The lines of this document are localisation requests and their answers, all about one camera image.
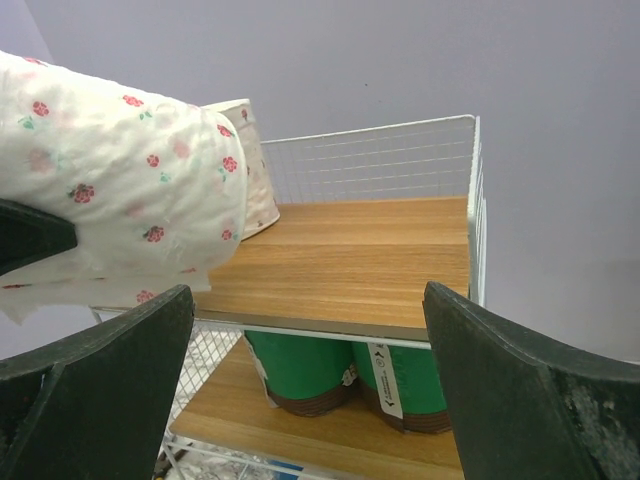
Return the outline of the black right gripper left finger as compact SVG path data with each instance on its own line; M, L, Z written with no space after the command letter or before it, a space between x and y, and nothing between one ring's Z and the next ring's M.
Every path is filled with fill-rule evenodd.
M151 478L193 322L178 285L2 360L2 478Z

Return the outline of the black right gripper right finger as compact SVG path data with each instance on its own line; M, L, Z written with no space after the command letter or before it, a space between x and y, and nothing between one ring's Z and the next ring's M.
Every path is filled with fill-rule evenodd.
M639 367L498 316L437 282L423 309L467 479L636 479Z

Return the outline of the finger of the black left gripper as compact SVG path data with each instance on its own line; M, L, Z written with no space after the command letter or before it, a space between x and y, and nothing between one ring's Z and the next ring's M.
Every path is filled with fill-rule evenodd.
M77 246L72 222L15 201L1 200L2 275Z

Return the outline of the green roll front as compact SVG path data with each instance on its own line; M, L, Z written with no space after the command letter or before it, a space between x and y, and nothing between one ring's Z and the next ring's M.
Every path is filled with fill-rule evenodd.
M354 342L352 351L366 405L391 428L424 434L451 429L431 350Z

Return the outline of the green roll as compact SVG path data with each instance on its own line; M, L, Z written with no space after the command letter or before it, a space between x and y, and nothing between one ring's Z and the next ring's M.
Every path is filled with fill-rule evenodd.
M246 331L244 340L273 408L318 417L356 394L358 375L347 341L257 331Z
M354 342L352 351L366 405L391 428L424 434L451 429L431 350Z

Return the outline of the pink dotted roll front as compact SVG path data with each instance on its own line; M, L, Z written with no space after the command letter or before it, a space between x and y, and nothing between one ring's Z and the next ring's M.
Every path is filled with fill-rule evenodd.
M246 170L221 113L3 53L1 195L73 223L78 243L4 274L2 311L208 290L242 238Z

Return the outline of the pink dotted roll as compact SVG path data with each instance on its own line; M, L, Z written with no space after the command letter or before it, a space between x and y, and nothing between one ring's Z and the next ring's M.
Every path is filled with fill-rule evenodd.
M243 239L248 239L280 218L253 108L249 99L238 99L206 105L203 109L225 115L234 125L244 149L248 167L248 199Z
M3 53L1 195L73 223L78 243L4 274L2 311L208 290L242 238L246 170L221 113Z

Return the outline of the green roll back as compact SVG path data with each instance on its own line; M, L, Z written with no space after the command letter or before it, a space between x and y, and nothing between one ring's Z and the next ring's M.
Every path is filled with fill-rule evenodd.
M318 417L356 394L358 375L347 341L257 331L246 331L244 340L273 408Z

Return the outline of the white wire wooden shelf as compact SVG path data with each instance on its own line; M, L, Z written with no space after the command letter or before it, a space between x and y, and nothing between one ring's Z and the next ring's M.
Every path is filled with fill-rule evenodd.
M355 396L318 417L271 407L246 331L429 349L436 281L485 300L480 120L466 114L269 140L279 220L198 293L165 449L302 479L459 479L449 432L401 433Z

